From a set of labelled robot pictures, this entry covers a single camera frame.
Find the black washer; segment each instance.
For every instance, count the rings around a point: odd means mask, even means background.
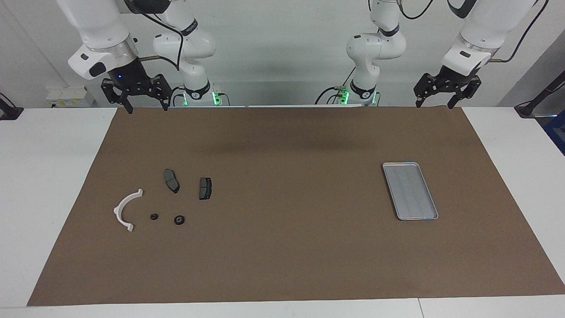
[[[176,225],[181,225],[184,223],[184,216],[176,216],[175,217],[175,224]]]

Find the white curved object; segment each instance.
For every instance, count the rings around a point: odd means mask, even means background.
[[[121,219],[121,211],[124,209],[124,206],[126,204],[128,204],[128,202],[130,202],[131,200],[140,197],[143,195],[143,190],[139,189],[136,193],[132,193],[128,196],[126,196],[121,202],[120,204],[118,204],[117,207],[114,208],[114,214],[116,215],[116,217],[118,218],[118,221],[124,225],[125,227],[128,228],[128,231],[133,231],[133,224],[131,223],[126,223],[124,222],[124,220]]]

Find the rectangular metal tray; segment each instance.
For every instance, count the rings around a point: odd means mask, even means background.
[[[386,162],[383,170],[400,220],[437,219],[432,195],[416,162]]]

